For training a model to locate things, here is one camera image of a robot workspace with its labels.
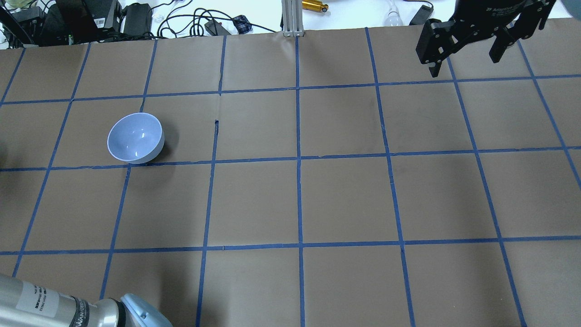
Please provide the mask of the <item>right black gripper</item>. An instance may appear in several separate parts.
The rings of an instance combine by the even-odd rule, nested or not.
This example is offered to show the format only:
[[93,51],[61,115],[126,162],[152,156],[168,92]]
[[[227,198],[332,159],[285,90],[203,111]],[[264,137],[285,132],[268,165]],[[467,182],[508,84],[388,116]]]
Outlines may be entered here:
[[449,21],[425,21],[417,56],[436,78],[442,62],[458,52],[458,41],[469,44],[495,36],[488,55],[496,64],[518,39],[544,29],[554,4],[554,0],[457,0]]

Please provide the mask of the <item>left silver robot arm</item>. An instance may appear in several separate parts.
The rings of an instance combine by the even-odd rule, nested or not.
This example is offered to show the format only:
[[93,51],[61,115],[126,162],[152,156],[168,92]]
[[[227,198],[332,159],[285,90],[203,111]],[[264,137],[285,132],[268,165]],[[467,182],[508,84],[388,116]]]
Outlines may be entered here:
[[88,302],[37,284],[0,276],[2,327],[171,327],[172,323],[139,296]]

